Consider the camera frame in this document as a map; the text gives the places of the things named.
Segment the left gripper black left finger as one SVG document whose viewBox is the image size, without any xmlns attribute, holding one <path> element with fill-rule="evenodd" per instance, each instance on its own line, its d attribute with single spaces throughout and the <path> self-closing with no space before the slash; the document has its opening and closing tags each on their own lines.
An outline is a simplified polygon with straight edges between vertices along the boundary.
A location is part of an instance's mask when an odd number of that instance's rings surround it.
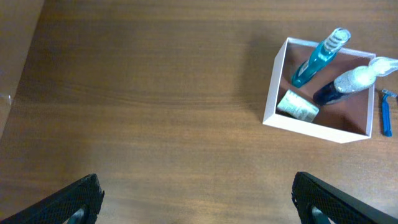
<svg viewBox="0 0 398 224">
<path fill-rule="evenodd" d="M 1 223 L 95 223 L 103 199 L 98 176 L 89 174 Z"/>
</svg>

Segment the dark blue pump soap bottle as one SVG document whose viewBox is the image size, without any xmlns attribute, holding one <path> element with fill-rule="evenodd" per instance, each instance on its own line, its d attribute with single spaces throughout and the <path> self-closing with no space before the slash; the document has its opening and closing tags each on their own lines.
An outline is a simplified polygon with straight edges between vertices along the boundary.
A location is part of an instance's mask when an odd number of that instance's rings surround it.
<svg viewBox="0 0 398 224">
<path fill-rule="evenodd" d="M 370 88 L 377 77 L 385 77 L 397 70 L 397 59 L 376 57 L 368 65 L 362 65 L 341 74 L 313 95 L 318 105 L 339 103 L 351 95 Z"/>
</svg>

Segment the teal mouthwash bottle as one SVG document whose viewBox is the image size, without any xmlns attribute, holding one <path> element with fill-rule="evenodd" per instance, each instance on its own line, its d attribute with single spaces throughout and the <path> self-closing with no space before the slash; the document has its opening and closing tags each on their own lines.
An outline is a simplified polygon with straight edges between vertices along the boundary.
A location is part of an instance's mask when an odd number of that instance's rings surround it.
<svg viewBox="0 0 398 224">
<path fill-rule="evenodd" d="M 325 68 L 340 49 L 350 40 L 351 33 L 345 28 L 336 28 L 325 40 L 320 42 L 311 56 L 293 74 L 291 83 L 300 88 L 308 83 L 317 72 Z"/>
</svg>

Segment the green white soap bar box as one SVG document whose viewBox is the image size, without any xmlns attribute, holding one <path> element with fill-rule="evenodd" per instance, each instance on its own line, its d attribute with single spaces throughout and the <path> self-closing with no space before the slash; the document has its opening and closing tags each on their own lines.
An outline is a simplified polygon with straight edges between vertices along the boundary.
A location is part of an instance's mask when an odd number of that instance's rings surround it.
<svg viewBox="0 0 398 224">
<path fill-rule="evenodd" d="M 320 111 L 318 107 L 294 93 L 292 90 L 287 90 L 286 94 L 277 105 L 277 109 L 288 113 L 296 119 L 309 123 L 313 122 Z"/>
</svg>

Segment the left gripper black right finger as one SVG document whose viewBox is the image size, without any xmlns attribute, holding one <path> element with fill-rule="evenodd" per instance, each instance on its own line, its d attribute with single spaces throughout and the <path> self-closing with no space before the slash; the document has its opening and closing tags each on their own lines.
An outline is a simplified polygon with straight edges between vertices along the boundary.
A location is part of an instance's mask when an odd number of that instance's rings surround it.
<svg viewBox="0 0 398 224">
<path fill-rule="evenodd" d="M 397 219 L 308 172 L 297 172 L 292 201 L 302 223 L 397 224 Z"/>
</svg>

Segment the blue disposable razor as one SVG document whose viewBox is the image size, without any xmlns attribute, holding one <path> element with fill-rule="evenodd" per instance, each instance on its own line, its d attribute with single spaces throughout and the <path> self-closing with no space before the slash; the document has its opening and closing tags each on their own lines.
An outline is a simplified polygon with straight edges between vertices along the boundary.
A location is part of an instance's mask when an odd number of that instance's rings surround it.
<svg viewBox="0 0 398 224">
<path fill-rule="evenodd" d="M 386 137 L 392 137 L 391 117 L 390 117 L 388 98 L 391 97 L 397 99 L 397 94 L 386 89 L 383 89 L 382 93 L 384 94 L 381 102 L 383 134 Z"/>
</svg>

